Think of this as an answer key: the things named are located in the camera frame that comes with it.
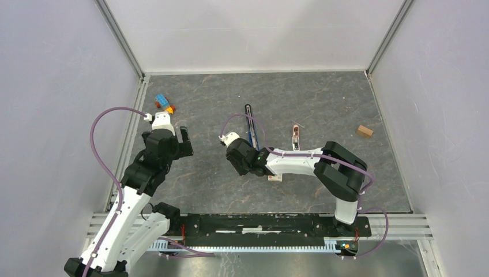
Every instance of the blue lego brick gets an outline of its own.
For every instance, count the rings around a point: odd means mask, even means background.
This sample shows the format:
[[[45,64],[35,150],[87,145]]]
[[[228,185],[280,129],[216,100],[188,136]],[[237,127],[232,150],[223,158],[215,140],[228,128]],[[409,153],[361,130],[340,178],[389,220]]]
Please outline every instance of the blue lego brick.
[[[166,110],[167,108],[170,107],[169,102],[167,101],[167,99],[162,94],[156,95],[156,101],[158,101],[158,103],[160,103],[163,110]]]

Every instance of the small wooden block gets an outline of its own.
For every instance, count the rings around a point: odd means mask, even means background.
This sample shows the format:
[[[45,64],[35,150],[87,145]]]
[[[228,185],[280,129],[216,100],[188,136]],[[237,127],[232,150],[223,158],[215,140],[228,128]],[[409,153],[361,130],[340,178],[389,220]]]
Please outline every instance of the small wooden block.
[[[274,175],[274,176],[269,175],[268,176],[268,181],[281,182],[282,181],[282,174]]]
[[[374,133],[374,131],[370,130],[369,128],[363,126],[363,125],[360,125],[358,127],[358,130],[356,131],[357,134],[359,134],[360,136],[362,137],[365,137],[365,138],[370,138],[372,136],[372,134]]]

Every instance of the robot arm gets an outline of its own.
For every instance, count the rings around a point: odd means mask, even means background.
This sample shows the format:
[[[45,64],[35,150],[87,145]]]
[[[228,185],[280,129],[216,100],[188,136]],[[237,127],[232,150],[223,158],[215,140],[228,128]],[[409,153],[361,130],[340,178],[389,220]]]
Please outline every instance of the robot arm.
[[[121,180],[122,207],[118,212],[118,202],[115,202],[90,247],[80,258],[68,259],[65,271],[69,276],[81,277],[90,258],[92,263],[87,276],[128,276],[141,255],[169,230],[170,219],[177,219],[180,215],[179,209],[160,203],[154,207],[148,220],[127,238],[138,214],[165,181],[173,160],[193,155],[187,129],[180,127],[183,142],[179,143],[169,113],[156,113],[154,118],[146,114],[145,120],[152,124],[152,131],[142,134],[145,149],[136,155],[124,172]],[[95,247],[105,232],[107,234],[95,254]]]
[[[281,155],[270,153],[266,148],[255,150],[248,141],[231,132],[220,138],[227,146],[226,158],[231,162],[239,175],[251,172],[257,176],[277,175],[284,173],[316,176],[336,197],[334,217],[341,223],[350,225],[357,215],[357,204],[364,175],[343,165],[336,169],[334,162],[313,156],[321,154],[340,159],[360,169],[367,170],[367,165],[343,146],[328,141],[323,148],[308,151],[284,151],[273,149]]]

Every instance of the metal frame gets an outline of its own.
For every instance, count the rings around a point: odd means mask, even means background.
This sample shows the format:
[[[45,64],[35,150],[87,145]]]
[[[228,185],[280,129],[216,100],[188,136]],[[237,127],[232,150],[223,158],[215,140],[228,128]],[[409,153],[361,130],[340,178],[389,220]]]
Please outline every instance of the metal frame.
[[[332,216],[332,214],[322,214],[321,216]],[[372,236],[368,238],[360,238],[361,240],[380,240],[385,232],[385,217],[383,214],[366,214],[370,221]],[[107,214],[93,214],[87,239],[94,238],[104,223]],[[425,215],[418,214],[388,214],[389,232],[386,239],[388,240],[433,240],[433,235],[428,225],[428,220]],[[140,216],[134,221],[133,227],[129,234],[133,234],[145,223],[145,220]],[[333,238],[336,240],[353,239],[352,237]]]
[[[132,108],[138,111],[142,110],[142,105],[144,104],[144,99],[146,98],[146,90],[148,89],[149,78],[150,76],[144,77],[143,81],[140,83],[138,87],[136,98],[134,99],[134,104],[132,106]],[[131,158],[131,151],[133,150],[134,139],[136,137],[139,120],[140,120],[140,116],[138,114],[135,113],[130,114],[130,118],[126,125],[126,131],[125,131],[126,135],[122,140],[121,151],[119,157],[117,158],[117,165],[114,170],[114,175],[117,178],[117,180],[122,179],[124,175],[124,170],[129,165],[130,158]],[[115,189],[114,183],[110,181],[110,184],[112,188],[110,190],[111,193],[107,197],[106,211],[110,210],[110,207],[115,201],[115,196],[117,195],[117,190]]]
[[[409,9],[411,8],[411,5],[413,4],[414,0],[404,0],[403,5],[397,12],[396,17],[394,18],[394,21],[392,21],[389,30],[385,34],[381,45],[379,46],[379,49],[377,49],[377,52],[374,55],[374,58],[370,62],[369,66],[367,67],[367,70],[365,72],[370,75],[372,72],[375,70],[377,65],[379,64],[380,59],[384,55],[385,51],[387,50],[387,47],[389,46],[390,42],[392,41],[393,36],[396,34],[397,30],[399,29],[399,26],[401,25],[404,17],[408,13]]]
[[[445,273],[434,241],[417,241],[428,277],[443,277]]]
[[[320,216],[332,216],[331,214],[320,214]],[[361,237],[360,240],[365,241],[379,241],[385,232],[385,217],[383,214],[365,214],[363,216],[368,217],[370,222],[370,228],[372,231],[371,237]],[[93,214],[92,221],[86,236],[85,246],[90,245],[90,243],[95,238],[96,234],[99,232],[102,224],[104,223],[107,214]],[[444,277],[445,273],[443,272],[441,260],[439,258],[438,249],[436,247],[433,234],[431,232],[430,226],[428,224],[428,220],[426,216],[423,214],[388,214],[389,218],[389,232],[386,240],[389,241],[417,241],[422,260],[424,263],[424,267],[428,274],[428,277]],[[135,220],[131,230],[129,231],[128,236],[135,233],[139,227],[141,227],[146,221],[139,215]],[[182,237],[174,236],[167,237],[169,239],[173,239],[174,241],[181,241]],[[352,240],[352,237],[340,237],[340,238],[324,238],[325,245],[332,242],[333,240]],[[244,250],[245,252],[334,252],[331,249],[280,249],[280,250],[268,250],[268,249],[260,249],[260,248],[225,248],[225,249],[217,249],[216,252],[221,251],[236,251],[236,250]]]
[[[129,44],[127,43],[126,38],[124,37],[124,34],[121,31],[121,28],[117,24],[117,21],[115,21],[114,15],[110,11],[110,8],[108,7],[108,4],[106,0],[95,0],[95,3],[100,9],[100,12],[102,13],[103,17],[106,19],[106,22],[114,34],[115,39],[119,43],[120,47],[122,48],[122,51],[124,51],[124,55],[127,57],[129,62],[131,63],[132,68],[134,69],[134,72],[136,73],[137,76],[139,76],[140,79],[144,78],[144,71],[142,71],[136,56],[134,56],[133,51],[131,50],[131,47],[129,47]]]

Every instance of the gray floor surface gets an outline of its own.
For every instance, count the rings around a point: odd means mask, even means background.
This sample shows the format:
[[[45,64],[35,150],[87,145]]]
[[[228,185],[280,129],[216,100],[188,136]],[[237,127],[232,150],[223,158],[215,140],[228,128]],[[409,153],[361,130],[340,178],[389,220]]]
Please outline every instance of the gray floor surface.
[[[142,110],[157,112],[155,96],[160,93],[176,106],[172,124],[188,127],[194,156],[174,162],[151,203],[163,201],[183,213],[334,212],[335,198],[315,177],[284,174],[283,182],[240,177],[226,160],[218,139],[221,127],[249,103],[266,129],[269,146],[291,150],[294,124],[300,125],[302,150],[336,141],[363,159],[376,177],[363,197],[365,208],[411,210],[363,72],[152,76]],[[360,124],[374,131],[372,138],[355,133]],[[150,129],[141,120],[138,134]],[[225,132],[247,138],[246,130],[245,118],[234,118]],[[258,138],[263,146],[261,131]],[[143,148],[138,136],[132,156]]]

